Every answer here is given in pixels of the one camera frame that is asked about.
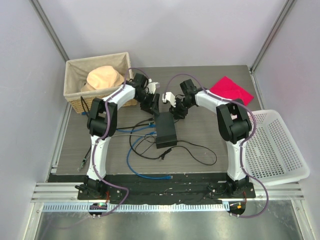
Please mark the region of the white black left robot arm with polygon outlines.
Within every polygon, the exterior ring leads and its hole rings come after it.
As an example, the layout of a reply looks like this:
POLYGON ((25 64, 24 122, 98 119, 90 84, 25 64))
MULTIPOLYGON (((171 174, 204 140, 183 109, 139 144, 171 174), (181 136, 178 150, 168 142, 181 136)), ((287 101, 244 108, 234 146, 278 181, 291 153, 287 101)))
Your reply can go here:
POLYGON ((104 182, 106 159, 110 140, 117 130, 118 110, 129 100, 136 100, 146 104, 153 113, 159 98, 156 93, 159 87, 158 82, 137 73, 110 95, 92 101, 87 121, 91 139, 90 164, 84 185, 93 198, 100 200, 107 192, 104 182))

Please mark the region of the black network switch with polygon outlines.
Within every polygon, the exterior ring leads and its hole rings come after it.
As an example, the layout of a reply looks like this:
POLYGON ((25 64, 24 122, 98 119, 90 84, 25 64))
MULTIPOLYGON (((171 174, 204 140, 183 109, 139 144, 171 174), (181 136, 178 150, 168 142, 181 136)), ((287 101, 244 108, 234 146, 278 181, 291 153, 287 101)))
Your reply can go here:
POLYGON ((177 133, 173 115, 167 112, 161 112, 155 116, 155 145, 157 149, 176 146, 178 143, 177 133))

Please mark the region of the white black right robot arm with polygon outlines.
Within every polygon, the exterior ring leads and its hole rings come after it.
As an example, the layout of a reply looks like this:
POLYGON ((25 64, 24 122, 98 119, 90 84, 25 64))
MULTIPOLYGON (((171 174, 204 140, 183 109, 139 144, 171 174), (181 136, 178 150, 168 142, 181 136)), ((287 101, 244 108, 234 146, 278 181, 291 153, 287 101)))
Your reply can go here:
POLYGON ((216 114, 220 136, 227 145, 228 169, 225 190, 230 197, 238 197, 249 184, 249 177, 241 168, 241 142, 249 137, 252 130, 248 113, 242 106, 243 101, 222 99, 207 89, 197 88, 191 79, 183 81, 180 88, 182 98, 174 96, 172 92, 165 92, 162 101, 171 104, 169 111, 175 120, 184 119, 193 106, 204 107, 216 114))

